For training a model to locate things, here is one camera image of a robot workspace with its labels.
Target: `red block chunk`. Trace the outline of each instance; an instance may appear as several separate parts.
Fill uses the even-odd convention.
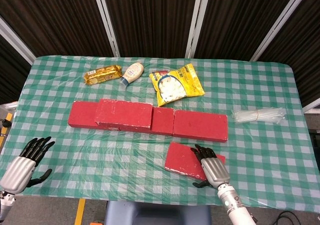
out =
[[[227,115],[175,110],[173,136],[212,142],[226,142],[228,140]]]
[[[216,156],[223,163],[226,162],[226,158],[224,156],[218,154]],[[194,179],[202,181],[207,179],[200,162],[191,151],[190,147],[181,143],[170,143],[164,168],[170,172],[186,175]]]
[[[152,104],[101,99],[95,122],[104,129],[147,132],[151,129]]]
[[[98,102],[75,101],[72,104],[68,124],[73,128],[99,129],[95,122]]]
[[[153,107],[151,130],[148,133],[172,136],[175,110],[167,107]]]

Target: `gray chair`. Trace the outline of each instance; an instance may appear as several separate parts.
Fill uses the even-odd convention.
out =
[[[212,225],[210,206],[109,201],[104,225]]]

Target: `green checkered tablecloth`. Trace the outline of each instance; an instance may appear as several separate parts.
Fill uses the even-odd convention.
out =
[[[144,73],[126,91],[118,79],[92,86],[84,73],[135,62]],[[183,98],[167,107],[228,115],[226,143],[170,136],[80,129],[68,126],[73,101],[101,98],[157,104],[149,73],[192,63],[204,96]],[[36,59],[22,90],[3,155],[0,176],[34,137],[56,144],[33,177],[48,168],[43,184],[25,195],[148,203],[203,205],[221,202],[212,188],[193,187],[191,178],[164,170],[171,141],[211,147],[226,157],[231,184],[248,206],[320,212],[320,176],[291,68],[273,62],[213,59],[102,58],[43,56]],[[283,107],[280,124],[235,124],[234,110]]]

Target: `mayonnaise bottle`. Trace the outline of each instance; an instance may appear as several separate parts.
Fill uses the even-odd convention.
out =
[[[144,66],[140,62],[136,62],[130,65],[124,75],[120,78],[120,81],[127,87],[130,83],[135,81],[144,72]]]

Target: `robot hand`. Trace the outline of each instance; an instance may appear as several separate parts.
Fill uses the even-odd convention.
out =
[[[4,173],[0,180],[0,186],[3,189],[0,192],[0,225],[16,200],[15,195],[21,193],[25,188],[42,183],[51,174],[52,169],[48,169],[41,177],[31,179],[39,162],[48,149],[55,144],[54,141],[47,144],[50,139],[49,136],[29,141]]]
[[[218,197],[226,208],[226,212],[233,225],[255,225],[257,219],[249,214],[239,198],[235,188],[229,184],[230,175],[215,152],[211,148],[195,145],[191,148],[201,163],[207,180],[193,185],[197,188],[211,186],[218,190]]]

